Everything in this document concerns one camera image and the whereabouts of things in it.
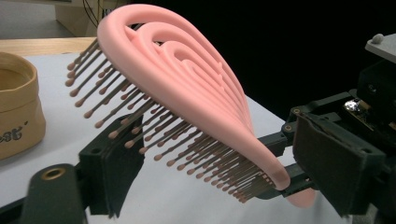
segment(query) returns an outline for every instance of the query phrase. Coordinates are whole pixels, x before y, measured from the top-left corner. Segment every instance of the woven basket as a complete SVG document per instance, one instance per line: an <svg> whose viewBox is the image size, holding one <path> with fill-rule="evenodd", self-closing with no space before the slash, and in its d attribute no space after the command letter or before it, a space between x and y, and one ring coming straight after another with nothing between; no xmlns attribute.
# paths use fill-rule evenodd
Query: woven basket
<svg viewBox="0 0 396 224"><path fill-rule="evenodd" d="M0 160L33 147L45 132L35 67L0 52Z"/></svg>

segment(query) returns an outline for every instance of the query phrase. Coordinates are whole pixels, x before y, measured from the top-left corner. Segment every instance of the pink hair brush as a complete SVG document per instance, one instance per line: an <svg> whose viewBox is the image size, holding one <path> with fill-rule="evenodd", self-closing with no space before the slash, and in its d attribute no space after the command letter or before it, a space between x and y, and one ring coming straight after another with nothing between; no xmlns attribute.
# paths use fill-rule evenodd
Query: pink hair brush
<svg viewBox="0 0 396 224"><path fill-rule="evenodd" d="M87 73L102 54L106 59ZM120 105L95 125L100 128L123 107L131 109L131 115L109 138L115 138L144 114L151 114L132 130L144 130L137 137L145 135L149 142L140 153L155 145L162 147L163 152L154 157L158 161L177 151L168 166L179 163L178 170L190 167L189 175L195 174L242 203L268 188L282 190L290 184L283 165L254 135L246 96L230 66L175 12L141 4L117 8L100 22L96 40L68 69L66 86L87 76L70 92L73 97L96 74L100 78L76 106L82 106L97 91L105 94L111 84L115 85L114 80L120 80L84 115L89 118L124 92ZM136 141L131 139L125 147L131 148ZM313 190L304 190L288 199L308 206L313 196Z"/></svg>

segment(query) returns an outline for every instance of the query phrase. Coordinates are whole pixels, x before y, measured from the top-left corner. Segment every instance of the white tabletop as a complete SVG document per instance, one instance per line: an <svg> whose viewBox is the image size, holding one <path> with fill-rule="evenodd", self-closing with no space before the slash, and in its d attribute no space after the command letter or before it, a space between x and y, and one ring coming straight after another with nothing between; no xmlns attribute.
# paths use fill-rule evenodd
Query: white tabletop
<svg viewBox="0 0 396 224"><path fill-rule="evenodd" d="M25 57L38 71L39 97L47 121L42 142L14 157L0 161L0 206L26 195L29 180L41 169L58 164L78 163L78 153L103 130L95 129L97 119L84 119L83 108L75 108L75 98L69 96L66 66L77 54ZM280 130L283 120L247 98L257 137ZM105 113L97 113L101 118ZM319 193L310 208L291 205L282 196L272 200L253 198L240 203L234 197L201 179L168 168L166 161L155 161L148 152L138 177L132 184L120 217L91 216L91 224L108 223L293 223L334 224L351 223L340 218L328 201ZM284 165L294 162L291 148L280 158Z"/></svg>

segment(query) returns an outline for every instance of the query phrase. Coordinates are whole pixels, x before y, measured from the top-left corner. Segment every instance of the brush bristle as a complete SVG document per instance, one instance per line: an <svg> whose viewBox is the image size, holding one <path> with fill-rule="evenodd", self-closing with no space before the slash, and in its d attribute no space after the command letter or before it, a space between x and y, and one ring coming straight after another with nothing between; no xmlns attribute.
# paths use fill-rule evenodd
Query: brush bristle
<svg viewBox="0 0 396 224"><path fill-rule="evenodd" d="M152 147L167 147L162 153L157 153L153 159L159 161L167 156L174 156L168 159L166 163L168 166L179 162L177 166L179 171L190 167L187 171L188 175L199 172L196 178L204 177L205 182L222 191L228 191L241 203L261 194L269 186L274 186L271 181L263 178L265 172L253 162L201 132L173 114L164 105L147 96L103 57L103 52L95 40L68 66L71 71L67 75L70 79L66 82L66 86L73 86L81 80L79 86L70 92L70 96L76 97L83 92L89 82L95 83L90 90L85 91L83 97L77 100L77 107L83 106L93 94L104 95L99 103L85 113L84 117L87 119L93 117L95 111L103 105L111 104L113 99L118 99L117 105L108 115L99 119L96 128L101 128L121 110L130 111L129 117L120 123L120 127L114 130L109 138L116 141L119 133L145 115L147 120L133 127L132 130L134 134L141 130L142 133L124 143L126 150L131 149L140 138L144 138L148 143L139 149L142 154L148 153Z"/></svg>

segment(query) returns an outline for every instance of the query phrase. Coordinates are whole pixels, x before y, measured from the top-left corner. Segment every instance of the black background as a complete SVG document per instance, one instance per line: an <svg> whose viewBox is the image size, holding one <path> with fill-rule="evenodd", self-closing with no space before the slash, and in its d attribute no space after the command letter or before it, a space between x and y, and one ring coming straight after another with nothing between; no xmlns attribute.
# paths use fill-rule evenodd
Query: black background
<svg viewBox="0 0 396 224"><path fill-rule="evenodd" d="M396 12L378 1L297 2L133 1L189 20L245 94L282 119L294 106L357 88L360 71L380 60L366 42L396 33Z"/></svg>

